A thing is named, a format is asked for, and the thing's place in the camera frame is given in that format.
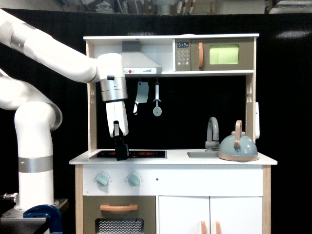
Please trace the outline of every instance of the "cleaver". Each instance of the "cleaver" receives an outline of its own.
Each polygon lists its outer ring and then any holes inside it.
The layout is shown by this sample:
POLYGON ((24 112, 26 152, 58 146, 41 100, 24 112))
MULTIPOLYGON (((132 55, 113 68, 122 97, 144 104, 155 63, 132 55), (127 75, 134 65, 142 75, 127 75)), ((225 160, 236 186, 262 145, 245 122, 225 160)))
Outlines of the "cleaver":
MULTIPOLYGON (((148 98, 148 82, 139 81, 137 83, 136 104, 146 103, 148 98)), ((133 109, 133 113, 137 112, 137 105, 133 109)))

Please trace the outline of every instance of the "kettle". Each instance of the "kettle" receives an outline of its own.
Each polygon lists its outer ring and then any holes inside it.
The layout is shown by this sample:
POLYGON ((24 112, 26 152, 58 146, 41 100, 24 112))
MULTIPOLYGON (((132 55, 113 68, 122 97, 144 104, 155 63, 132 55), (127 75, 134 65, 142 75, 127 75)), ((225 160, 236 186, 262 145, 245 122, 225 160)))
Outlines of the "kettle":
POLYGON ((236 121, 235 131, 223 139, 220 144, 218 156, 229 161, 256 161, 258 150, 245 132, 242 132, 242 121, 236 121))

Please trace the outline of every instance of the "toy kitchen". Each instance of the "toy kitchen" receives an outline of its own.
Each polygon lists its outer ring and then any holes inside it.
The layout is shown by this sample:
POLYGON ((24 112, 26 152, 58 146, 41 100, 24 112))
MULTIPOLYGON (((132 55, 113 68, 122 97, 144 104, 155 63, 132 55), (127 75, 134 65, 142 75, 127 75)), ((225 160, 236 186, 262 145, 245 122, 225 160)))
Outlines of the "toy kitchen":
MULTIPOLYGON (((97 148, 97 90, 88 84, 89 150, 69 162, 76 171, 77 234, 271 233, 271 165, 277 162, 254 143, 258 37, 84 37, 90 58, 121 54, 127 79, 244 76, 245 119, 219 139, 216 118, 208 118, 206 148, 129 149, 127 160, 117 160, 114 150, 97 148)), ((138 102, 145 93, 138 90, 138 102)), ((157 117, 157 86, 155 100, 157 117)))

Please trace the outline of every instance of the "black curtain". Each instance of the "black curtain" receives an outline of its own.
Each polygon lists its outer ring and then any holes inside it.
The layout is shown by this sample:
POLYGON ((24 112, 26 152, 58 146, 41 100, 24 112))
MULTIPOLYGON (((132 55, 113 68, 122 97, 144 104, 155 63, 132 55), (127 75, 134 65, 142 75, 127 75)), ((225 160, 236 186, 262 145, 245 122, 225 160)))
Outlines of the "black curtain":
MULTIPOLYGON (((10 14, 85 54, 84 36, 259 33, 256 100, 260 108, 258 151, 277 160, 272 166, 272 233, 311 230, 311 65, 312 15, 135 16, 9 10, 10 14)), ((62 77, 19 52, 0 45, 0 68, 50 98, 63 113, 52 132, 55 197, 67 198, 64 233, 75 232, 75 173, 68 161, 87 151, 86 85, 62 77)), ((129 135, 134 149, 204 148, 207 123, 215 116, 220 140, 245 120, 244 77, 159 78, 162 115, 155 117, 156 78, 148 103, 132 114, 127 101, 129 135)), ((128 78, 129 99, 136 98, 137 78, 128 78)), ((98 148, 112 148, 105 106, 98 98, 98 148)), ((0 194, 18 191, 18 156, 14 112, 0 110, 0 194)))

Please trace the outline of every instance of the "kettle handle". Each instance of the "kettle handle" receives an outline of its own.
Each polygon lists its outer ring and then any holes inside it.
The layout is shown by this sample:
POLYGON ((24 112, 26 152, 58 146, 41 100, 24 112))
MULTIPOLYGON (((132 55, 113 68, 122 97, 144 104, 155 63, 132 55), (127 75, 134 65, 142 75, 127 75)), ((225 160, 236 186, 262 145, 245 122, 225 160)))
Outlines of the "kettle handle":
POLYGON ((240 134, 242 133, 243 124, 241 120, 236 121, 235 124, 235 141, 234 141, 234 147, 238 148, 240 146, 239 139, 240 134))

